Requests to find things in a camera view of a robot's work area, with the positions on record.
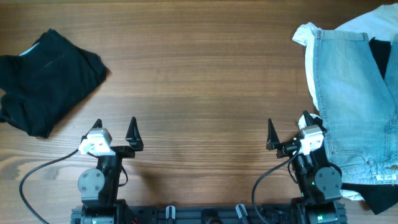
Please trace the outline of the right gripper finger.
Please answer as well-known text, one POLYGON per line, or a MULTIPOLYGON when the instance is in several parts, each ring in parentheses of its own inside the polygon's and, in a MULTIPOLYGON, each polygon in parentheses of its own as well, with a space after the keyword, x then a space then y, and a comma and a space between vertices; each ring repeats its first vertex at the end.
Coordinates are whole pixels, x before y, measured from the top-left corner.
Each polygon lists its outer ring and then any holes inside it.
POLYGON ((310 115, 310 113, 307 110, 303 111, 303 117, 305 120, 306 126, 313 126, 315 125, 315 120, 314 118, 310 115))
POLYGON ((280 146, 279 137, 276 133, 272 120, 268 119, 267 149, 276 150, 280 146))

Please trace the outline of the light blue denim shorts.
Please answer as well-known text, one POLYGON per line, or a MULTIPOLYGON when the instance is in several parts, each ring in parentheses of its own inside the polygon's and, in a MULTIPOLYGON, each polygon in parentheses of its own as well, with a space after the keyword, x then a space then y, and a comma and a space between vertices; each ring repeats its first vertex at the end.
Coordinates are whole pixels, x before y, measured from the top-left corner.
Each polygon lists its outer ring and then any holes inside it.
POLYGON ((397 183, 397 38, 381 75, 366 33, 319 30, 313 76, 328 160, 350 184, 397 183))

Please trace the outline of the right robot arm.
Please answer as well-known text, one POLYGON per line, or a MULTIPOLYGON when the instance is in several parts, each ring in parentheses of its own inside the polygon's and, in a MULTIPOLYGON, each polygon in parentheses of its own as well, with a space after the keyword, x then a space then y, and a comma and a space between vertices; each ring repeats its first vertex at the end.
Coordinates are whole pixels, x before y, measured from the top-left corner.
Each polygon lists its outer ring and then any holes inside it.
POLYGON ((320 118, 303 112, 305 127, 290 140, 279 141, 275 127, 268 121, 267 149, 277 158, 288 157, 301 196, 293 198, 286 208, 272 211, 274 223, 342 224, 348 221, 341 199, 342 173, 337 166, 323 161, 316 153, 323 151, 326 129, 320 118))

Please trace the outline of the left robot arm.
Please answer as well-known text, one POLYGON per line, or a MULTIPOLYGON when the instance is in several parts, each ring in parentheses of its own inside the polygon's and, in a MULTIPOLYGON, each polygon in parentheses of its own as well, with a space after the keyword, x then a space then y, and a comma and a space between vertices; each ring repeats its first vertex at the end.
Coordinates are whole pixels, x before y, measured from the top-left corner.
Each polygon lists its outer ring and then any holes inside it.
POLYGON ((98 119, 82 137, 78 150, 97 158, 93 169, 84 171, 78 178, 82 207, 72 210, 71 223, 74 224, 127 224, 137 223, 138 219, 124 199, 118 199, 119 182, 123 159, 134 158, 142 151, 144 144, 135 117, 131 118, 125 140, 126 146, 112 146, 109 131, 98 119))

